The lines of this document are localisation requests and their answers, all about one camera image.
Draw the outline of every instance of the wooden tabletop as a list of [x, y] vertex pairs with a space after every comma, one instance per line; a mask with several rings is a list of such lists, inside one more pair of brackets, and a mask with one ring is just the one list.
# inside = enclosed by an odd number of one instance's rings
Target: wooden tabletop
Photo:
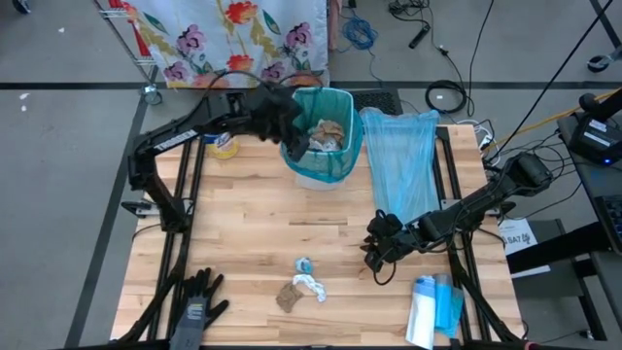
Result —
[[[468, 125], [447, 127], [462, 195], [468, 195], [486, 184], [473, 129]], [[204, 161], [195, 206], [186, 275], [207, 266], [224, 274], [218, 298], [230, 302], [204, 334], [204, 343], [408, 345], [404, 334], [415, 278], [449, 272], [449, 264], [446, 254], [413, 253], [397, 263], [396, 277], [387, 286], [373, 282], [359, 249], [375, 210], [364, 145], [342, 188], [313, 192], [294, 183], [294, 173], [276, 146], [251, 137], [238, 139], [241, 148], [236, 157]], [[159, 174], [171, 191], [180, 149], [157, 160]], [[445, 160], [442, 151], [438, 153], [444, 188], [449, 191]], [[154, 223], [157, 219], [141, 220], [138, 229]], [[482, 227], [498, 232], [490, 219]], [[111, 338], [127, 332], [153, 297], [163, 243], [164, 233], [158, 228], [136, 237]], [[476, 232], [472, 244], [484, 297], [520, 336], [520, 311], [501, 243]], [[294, 261], [300, 257], [312, 259], [314, 276], [326, 287], [328, 298], [318, 303], [312, 292], [299, 286], [304, 297], [288, 314], [275, 298], [292, 280]], [[383, 269], [379, 279], [390, 272]], [[473, 305], [470, 297], [466, 299], [471, 331], [478, 338]], [[160, 338], [169, 301], [163, 307]], [[447, 344], [448, 339], [437, 335], [435, 343]]]

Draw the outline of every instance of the can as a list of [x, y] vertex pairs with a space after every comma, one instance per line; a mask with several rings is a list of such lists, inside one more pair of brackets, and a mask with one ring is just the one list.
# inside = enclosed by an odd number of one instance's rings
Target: can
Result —
[[207, 153], [217, 159], [229, 159], [235, 156], [240, 148], [235, 137], [228, 132], [218, 135], [205, 135], [203, 137], [207, 145]]

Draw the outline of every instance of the glove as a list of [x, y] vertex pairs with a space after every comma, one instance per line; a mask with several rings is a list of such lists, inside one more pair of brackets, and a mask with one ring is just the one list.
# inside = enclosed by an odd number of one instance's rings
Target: glove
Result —
[[218, 275], [212, 286], [208, 287], [210, 273], [210, 268], [199, 270], [196, 276], [184, 281], [182, 296], [184, 309], [170, 341], [171, 350], [198, 349], [203, 338], [203, 331], [214, 323], [229, 306], [229, 301], [223, 300], [211, 308], [212, 297], [225, 278], [221, 274]]

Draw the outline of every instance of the plastic bag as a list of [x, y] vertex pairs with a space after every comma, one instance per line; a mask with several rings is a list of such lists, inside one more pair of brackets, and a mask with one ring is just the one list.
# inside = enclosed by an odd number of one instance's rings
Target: plastic bag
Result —
[[438, 112], [394, 117], [363, 108], [361, 118], [376, 208], [403, 223], [437, 210], [432, 161]]
[[333, 121], [343, 127], [345, 139], [341, 151], [307, 151], [298, 162], [288, 158], [281, 144], [281, 156], [288, 167], [300, 175], [328, 184], [345, 179], [354, 168], [361, 143], [363, 123], [354, 110], [352, 95], [344, 90], [330, 87], [302, 87], [295, 91], [294, 99], [304, 112], [294, 120], [301, 130], [312, 130], [319, 120]]

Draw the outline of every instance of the flower pattern fabric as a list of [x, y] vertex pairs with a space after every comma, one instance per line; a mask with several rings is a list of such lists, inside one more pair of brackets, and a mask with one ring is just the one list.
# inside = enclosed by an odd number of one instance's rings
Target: flower pattern fabric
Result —
[[[123, 7], [171, 88], [206, 88], [227, 70], [328, 84], [326, 0], [125, 0]], [[232, 74], [212, 88], [256, 85]]]

